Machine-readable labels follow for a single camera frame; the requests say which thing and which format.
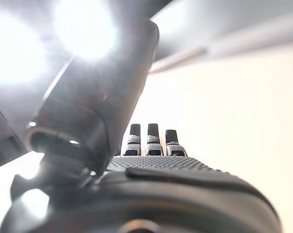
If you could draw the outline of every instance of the white wall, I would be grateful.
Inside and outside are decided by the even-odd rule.
[[[293,233],[293,45],[152,75],[132,123],[144,146],[148,123],[163,144],[176,129],[190,157],[256,186]]]

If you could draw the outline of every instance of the ceiling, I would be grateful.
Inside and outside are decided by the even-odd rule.
[[[293,0],[109,0],[117,14],[126,17],[147,17],[158,24],[160,42],[156,60],[178,54],[196,46],[211,47],[214,41],[260,25],[268,20],[288,16],[293,12]],[[43,41],[48,66],[39,78],[27,83],[0,85],[0,109],[21,141],[25,126],[39,109],[41,99],[70,54],[64,50],[53,28],[55,0],[0,0],[0,9],[19,17]],[[293,35],[280,40],[269,39],[247,49],[225,50],[218,47],[212,57],[227,56],[293,41]]]

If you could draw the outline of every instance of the bright light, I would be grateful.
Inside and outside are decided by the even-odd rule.
[[[74,141],[74,140],[70,140],[69,141],[71,144],[79,144],[79,142],[76,142],[76,141]]]
[[[18,166],[19,175],[27,180],[31,180],[39,171],[39,163],[44,157],[44,153],[31,151],[23,157],[24,162]]]
[[[112,18],[101,0],[60,1],[55,29],[63,44],[85,59],[105,56],[116,39]]]
[[[44,58],[36,34],[15,18],[0,14],[0,83],[36,78],[45,66]]]
[[[41,190],[32,189],[27,191],[21,197],[21,201],[35,215],[35,217],[43,218],[46,216],[49,203],[49,196]]]
[[[31,126],[31,127],[35,127],[35,126],[36,126],[36,122],[31,121],[31,122],[29,123],[29,126]]]
[[[33,179],[39,171],[39,164],[33,164],[28,167],[25,167],[21,172],[20,176],[27,180]]]

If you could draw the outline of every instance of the black rubber grip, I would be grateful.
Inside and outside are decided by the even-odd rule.
[[[176,130],[166,130],[166,144],[170,142],[179,143],[179,140],[177,139]]]
[[[130,128],[130,135],[141,136],[141,125],[132,124]]]
[[[159,137],[158,124],[154,124],[154,123],[148,124],[147,135]]]

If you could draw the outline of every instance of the robotic hand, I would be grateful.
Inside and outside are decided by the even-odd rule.
[[[258,190],[188,157],[175,131],[167,132],[164,156],[151,124],[140,156],[134,126],[129,149],[114,156],[159,37],[149,20],[119,29],[119,46],[106,59],[73,57],[47,91],[27,135],[28,147],[45,153],[40,172],[15,176],[0,233],[280,233]]]

